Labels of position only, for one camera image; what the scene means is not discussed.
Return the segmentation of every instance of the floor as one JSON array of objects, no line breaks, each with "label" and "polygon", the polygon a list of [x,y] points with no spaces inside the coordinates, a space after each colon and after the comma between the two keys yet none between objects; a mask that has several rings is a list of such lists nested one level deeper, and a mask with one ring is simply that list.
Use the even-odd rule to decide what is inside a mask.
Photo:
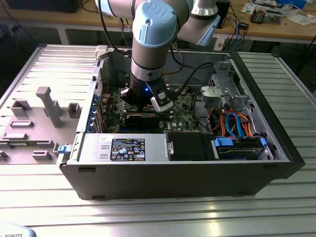
[{"label": "floor", "polygon": [[[57,30],[44,28],[26,28],[38,43],[60,44]],[[106,44],[107,40],[103,32],[83,31],[83,30],[68,30],[70,42],[77,45],[98,45]],[[129,33],[124,33],[127,43],[131,45],[131,36]],[[125,46],[124,40],[120,32],[111,32],[111,40],[117,46]],[[15,76],[19,73],[29,55],[36,48],[36,45],[29,36],[22,31],[21,28],[15,29],[15,36],[12,38],[2,37],[0,40],[0,95],[2,95]],[[212,50],[215,39],[208,47],[200,47],[187,42],[178,42],[179,48],[196,48],[203,50]],[[271,43],[257,42],[245,40],[235,48],[236,51],[253,52],[275,52],[295,71],[298,63],[302,60],[305,50],[305,45],[292,43]],[[314,57],[298,74],[302,82],[307,88],[314,92],[316,85],[311,83],[311,79],[316,77],[316,57]]]}]

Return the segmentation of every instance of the blue clip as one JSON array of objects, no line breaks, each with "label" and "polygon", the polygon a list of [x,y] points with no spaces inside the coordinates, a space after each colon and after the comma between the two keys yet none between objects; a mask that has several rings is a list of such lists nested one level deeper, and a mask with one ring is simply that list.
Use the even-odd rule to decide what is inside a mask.
[{"label": "blue clip", "polygon": [[94,105],[91,105],[90,111],[94,112],[94,111],[96,111],[96,110],[97,110],[97,108],[96,108]]},{"label": "blue clip", "polygon": [[88,118],[88,123],[93,123],[93,119],[94,117],[92,117],[92,116],[90,116],[89,118]]},{"label": "blue clip", "polygon": [[93,95],[93,102],[98,102],[100,100],[100,96],[94,94]]},{"label": "blue clip", "polygon": [[260,138],[260,141],[261,141],[261,144],[262,144],[263,147],[267,146],[267,141],[263,137]]},{"label": "blue clip", "polygon": [[71,145],[59,146],[57,153],[58,154],[67,154],[71,152]]},{"label": "blue clip", "polygon": [[234,146],[233,140],[229,137],[217,137],[215,139],[215,146]]},{"label": "blue clip", "polygon": [[88,124],[85,129],[86,129],[86,132],[92,132],[93,127],[90,124]]}]

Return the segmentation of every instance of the gray plastic part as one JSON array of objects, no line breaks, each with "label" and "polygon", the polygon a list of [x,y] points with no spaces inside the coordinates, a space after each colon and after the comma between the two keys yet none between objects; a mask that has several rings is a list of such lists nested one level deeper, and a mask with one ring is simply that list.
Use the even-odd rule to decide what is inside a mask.
[{"label": "gray plastic part", "polygon": [[[34,123],[33,127],[11,127],[9,124],[11,121],[17,121],[15,116],[12,117],[11,121],[5,127],[3,134],[5,133],[27,133],[28,140],[30,141],[50,141],[52,140],[55,144],[72,143],[76,135],[76,128],[78,125],[79,118],[70,118],[67,107],[62,108],[60,119],[62,120],[63,126],[61,128],[55,128],[49,117],[47,117],[43,111],[43,108],[34,107],[31,110],[25,111],[29,120]],[[6,164],[34,164],[34,163],[56,163],[58,154],[55,155],[53,148],[44,148],[48,150],[52,156],[51,160],[35,160],[32,157],[34,150],[41,150],[41,148],[35,144],[34,146],[25,146],[25,143],[19,142],[14,144],[11,140],[0,140],[0,150],[5,151],[10,159],[2,161],[0,164],[5,162]]]},{"label": "gray plastic part", "polygon": [[39,148],[53,148],[54,147],[54,142],[53,140],[48,140],[48,141],[43,141],[43,142],[37,142],[37,145]]},{"label": "gray plastic part", "polygon": [[11,149],[12,147],[7,142],[0,142],[0,149]]},{"label": "gray plastic part", "polygon": [[78,103],[70,103],[68,106],[68,113],[69,117],[73,118],[79,118],[81,115],[81,108]]},{"label": "gray plastic part", "polygon": [[31,110],[29,103],[26,100],[16,100],[11,107],[12,112],[17,119],[26,119],[25,110]]},{"label": "gray plastic part", "polygon": [[33,127],[34,123],[29,120],[18,120],[18,121],[11,121],[11,127]]},{"label": "gray plastic part", "polygon": [[54,102],[52,101],[50,94],[51,90],[49,87],[40,86],[36,92],[36,96],[43,101],[43,104],[46,108],[46,111],[54,125],[54,127],[61,127],[62,123],[59,118],[60,107],[55,107]]},{"label": "gray plastic part", "polygon": [[[55,107],[55,109],[57,110],[57,112],[58,112],[58,114],[60,116],[61,113],[62,113],[62,110],[61,110],[61,108],[60,108],[60,106],[58,104],[58,101],[57,100],[53,100],[53,102],[54,102],[54,107]],[[49,117],[49,114],[47,113],[46,108],[43,108],[43,110],[44,110],[44,113],[46,114],[46,116]]]},{"label": "gray plastic part", "polygon": [[51,155],[48,151],[33,151],[33,158],[36,160],[47,160],[51,159]]},{"label": "gray plastic part", "polygon": [[5,133],[2,139],[8,140],[27,140],[28,135],[26,133]]},{"label": "gray plastic part", "polygon": [[59,155],[58,152],[57,152],[58,151],[58,147],[59,147],[59,144],[56,142],[55,146],[53,148],[53,153],[55,154],[56,157],[58,157],[58,155]]},{"label": "gray plastic part", "polygon": [[1,158],[1,159],[7,161],[7,158],[8,158],[8,157],[9,157],[9,156],[8,156],[4,151],[0,151],[0,158]]}]

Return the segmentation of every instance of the black cable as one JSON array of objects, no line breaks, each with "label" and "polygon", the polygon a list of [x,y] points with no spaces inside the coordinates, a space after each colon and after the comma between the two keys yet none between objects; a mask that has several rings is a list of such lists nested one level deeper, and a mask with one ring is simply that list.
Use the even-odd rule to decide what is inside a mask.
[{"label": "black cable", "polygon": [[104,33],[105,33],[105,36],[110,44],[110,46],[118,53],[122,54],[122,55],[127,55],[128,57],[131,57],[130,55],[128,55],[127,53],[119,50],[115,45],[112,44],[111,40],[110,40],[110,36],[109,36],[109,32],[107,30],[107,27],[105,25],[105,22],[104,22],[104,18],[103,18],[103,13],[102,13],[102,9],[101,9],[101,0],[98,0],[98,5],[99,5],[99,15],[100,15],[100,18],[101,18],[101,23],[102,23],[102,26],[103,26],[103,30],[104,30]]},{"label": "black cable", "polygon": [[305,67],[305,65],[307,64],[307,62],[312,58],[312,56],[316,53],[316,45],[314,45],[313,49],[311,50],[311,52],[309,52],[310,48],[312,47],[314,41],[316,40],[316,35],[314,36],[312,42],[310,43],[310,45],[308,46],[306,53],[303,57],[303,60],[301,60],[299,63],[299,65],[296,68],[296,74],[300,73],[302,71],[302,69]]},{"label": "black cable", "polygon": [[82,3],[82,8],[83,8],[84,10],[86,10],[86,11],[89,11],[89,12],[96,12],[96,13],[99,13],[98,11],[89,10],[89,9],[87,9],[87,8],[84,7],[84,5],[85,5],[87,2],[89,2],[89,1],[90,1],[90,0],[84,1],[84,2]]},{"label": "black cable", "polygon": [[310,50],[310,48],[311,48],[311,46],[313,45],[313,43],[314,43],[315,39],[316,39],[316,35],[314,36],[314,38],[313,38],[312,42],[311,42],[311,43],[310,43],[310,45],[308,46],[308,48],[307,48],[306,52],[308,52],[308,50]]},{"label": "black cable", "polygon": [[120,31],[121,31],[121,33],[122,33],[123,40],[124,40],[126,46],[128,47],[129,45],[128,45],[127,40],[126,40],[126,38],[125,38],[125,36],[124,36],[124,29],[125,29],[125,26],[124,26],[124,22],[123,22],[123,19],[122,19],[122,18],[119,18],[119,19],[118,19],[118,24],[119,24]]},{"label": "black cable", "polygon": [[131,36],[132,36],[132,38],[133,38],[133,37],[134,37],[134,34],[133,34],[133,32],[132,32],[132,29],[131,29],[131,27],[130,27],[130,25],[129,25],[128,20],[127,20],[127,19],[125,19],[125,22],[126,22],[127,27],[128,27],[128,29],[129,29],[129,33],[130,33],[130,35],[131,35]]},{"label": "black cable", "polygon": [[201,67],[203,67],[204,65],[207,65],[207,64],[211,64],[211,65],[214,65],[212,62],[205,62],[205,63],[202,63],[200,65],[198,65],[192,72],[191,74],[189,75],[189,77],[184,81],[183,83],[183,86],[181,87],[181,89],[179,90],[178,92],[178,96],[180,96],[181,92],[184,90],[184,88],[187,87],[190,79],[194,76],[194,74],[197,72],[197,70],[199,70]]},{"label": "black cable", "polygon": [[184,58],[183,58],[181,52],[180,52],[180,51],[178,50],[178,48],[177,48],[176,46],[174,46],[173,44],[170,45],[170,49],[171,49],[171,50],[172,50],[172,47],[174,47],[174,49],[175,49],[175,50],[177,51],[177,53],[180,55],[180,57],[181,57],[181,62],[182,62],[182,63],[181,63],[180,68],[178,68],[178,69],[176,69],[176,70],[174,70],[174,71],[171,71],[171,72],[163,73],[163,74],[162,74],[163,76],[178,73],[178,72],[180,72],[180,71],[183,69],[183,67],[184,67]]},{"label": "black cable", "polygon": [[[231,18],[231,17],[226,17],[226,19],[235,21],[236,25],[238,26],[238,25],[240,24],[240,20],[239,20],[239,18],[236,16],[235,11],[234,11],[234,9],[232,8],[231,5],[230,5],[230,8],[232,9],[233,13],[230,13],[230,12],[227,12],[227,13],[230,14],[230,15],[232,15],[232,16],[234,16],[235,19],[233,19],[233,18]],[[226,49],[227,45],[230,45],[230,43],[231,43],[231,41],[232,41],[234,35],[236,34],[237,28],[236,28],[235,26],[233,26],[233,28],[234,28],[235,31],[234,31],[232,37],[230,38],[230,40],[228,41],[228,43],[225,42],[226,45],[224,46],[223,50]]]},{"label": "black cable", "polygon": [[211,135],[215,135],[207,126],[205,126],[203,123],[201,123],[199,121],[199,119],[201,119],[202,117],[200,117],[199,119],[197,118],[195,107],[196,107],[196,102],[197,102],[197,99],[198,99],[198,95],[200,93],[201,93],[201,91],[198,91],[198,93],[196,95],[196,98],[195,98],[195,100],[193,102],[193,109],[192,109],[193,110],[193,116],[194,116],[195,120],[197,121],[197,123],[205,128],[206,132],[209,132]]},{"label": "black cable", "polygon": [[3,7],[3,9],[5,10],[5,12],[8,14],[9,17],[11,17],[11,19],[19,26],[22,28],[23,31],[25,31],[25,33],[34,41],[34,43],[36,45],[38,45],[38,42],[24,29],[23,26],[21,26],[21,24],[15,20],[15,18],[7,11],[7,9],[4,7],[3,3],[2,3],[2,0],[0,0],[0,3],[1,3],[1,6]]},{"label": "black cable", "polygon": [[[172,47],[170,48],[170,51],[171,51],[171,56],[172,56],[173,60],[174,60],[177,64],[182,65],[182,63],[180,63],[180,62],[176,59],[176,57],[174,56],[174,53],[173,53]],[[189,66],[189,65],[186,65],[186,64],[184,64],[184,67],[185,67],[185,68],[191,68],[191,69],[195,69],[195,68],[196,68],[196,67]],[[212,67],[212,65],[209,65],[209,66],[203,67],[203,68],[201,68],[201,69],[204,69],[204,68],[209,68],[209,67]]]}]

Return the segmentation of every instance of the blue drive bracket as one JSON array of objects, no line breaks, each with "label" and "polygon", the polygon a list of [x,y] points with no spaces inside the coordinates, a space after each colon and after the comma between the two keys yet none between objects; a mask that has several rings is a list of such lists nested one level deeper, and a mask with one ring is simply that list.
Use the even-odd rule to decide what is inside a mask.
[{"label": "blue drive bracket", "polygon": [[229,137],[217,137],[214,140],[215,146],[234,146],[233,140]]}]

